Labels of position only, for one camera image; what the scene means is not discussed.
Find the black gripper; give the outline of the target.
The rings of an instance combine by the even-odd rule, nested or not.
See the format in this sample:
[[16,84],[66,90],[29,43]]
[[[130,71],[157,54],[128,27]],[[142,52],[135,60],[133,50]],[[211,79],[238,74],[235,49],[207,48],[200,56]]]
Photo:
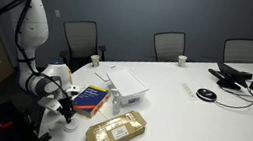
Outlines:
[[66,119],[65,121],[69,124],[72,121],[73,115],[76,113],[74,110],[74,106],[72,104],[72,100],[70,98],[59,100],[61,104],[61,108],[59,109],[60,113]]

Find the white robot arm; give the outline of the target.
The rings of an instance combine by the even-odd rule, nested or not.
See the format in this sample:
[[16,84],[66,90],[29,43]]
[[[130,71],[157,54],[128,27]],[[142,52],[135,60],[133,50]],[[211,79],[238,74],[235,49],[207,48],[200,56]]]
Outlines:
[[50,64],[43,71],[36,68],[35,50],[49,37],[48,21],[42,0],[8,0],[0,8],[0,15],[21,7],[14,28],[14,39],[19,65],[19,85],[26,92],[39,97],[39,104],[70,123],[75,114],[72,104],[71,70],[63,64]]

